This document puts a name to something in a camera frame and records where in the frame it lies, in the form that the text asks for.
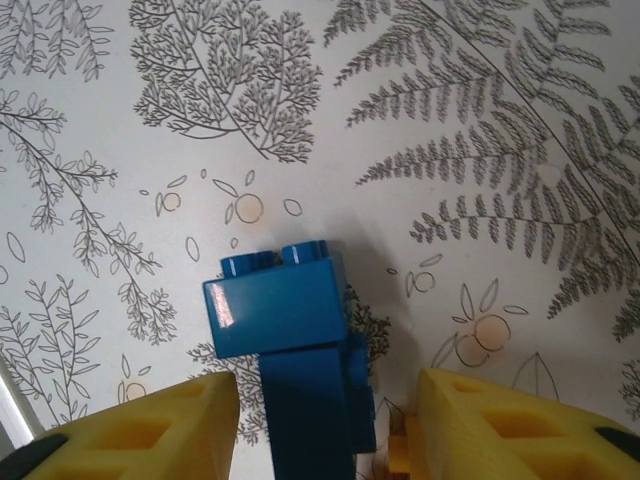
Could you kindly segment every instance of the blue toy figure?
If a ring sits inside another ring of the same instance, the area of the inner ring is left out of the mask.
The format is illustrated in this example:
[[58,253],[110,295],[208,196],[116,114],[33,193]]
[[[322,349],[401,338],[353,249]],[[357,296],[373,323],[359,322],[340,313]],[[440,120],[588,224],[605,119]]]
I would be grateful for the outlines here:
[[349,333],[342,258],[325,241],[225,258],[203,284],[219,358],[259,354],[277,480],[353,480],[373,452],[367,341]]

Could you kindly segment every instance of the botanical wallpaper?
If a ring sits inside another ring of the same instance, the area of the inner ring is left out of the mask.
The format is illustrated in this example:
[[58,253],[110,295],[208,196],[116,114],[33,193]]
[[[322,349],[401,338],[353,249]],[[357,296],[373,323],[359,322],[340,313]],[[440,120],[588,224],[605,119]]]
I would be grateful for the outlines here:
[[230,370],[222,257],[326,238],[379,449],[422,367],[639,430],[633,0],[0,0],[0,353],[45,427]]

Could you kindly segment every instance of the yellow plastic part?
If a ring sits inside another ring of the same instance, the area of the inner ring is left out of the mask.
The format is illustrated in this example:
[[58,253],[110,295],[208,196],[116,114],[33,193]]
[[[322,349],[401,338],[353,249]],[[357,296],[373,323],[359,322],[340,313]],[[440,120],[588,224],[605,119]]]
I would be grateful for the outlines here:
[[28,480],[227,480],[240,405],[233,374],[175,385],[46,432],[67,443]]
[[640,478],[640,463],[594,430],[631,433],[605,417],[438,369],[420,373],[418,391],[418,413],[405,417],[406,442],[389,444],[392,473],[411,480]]

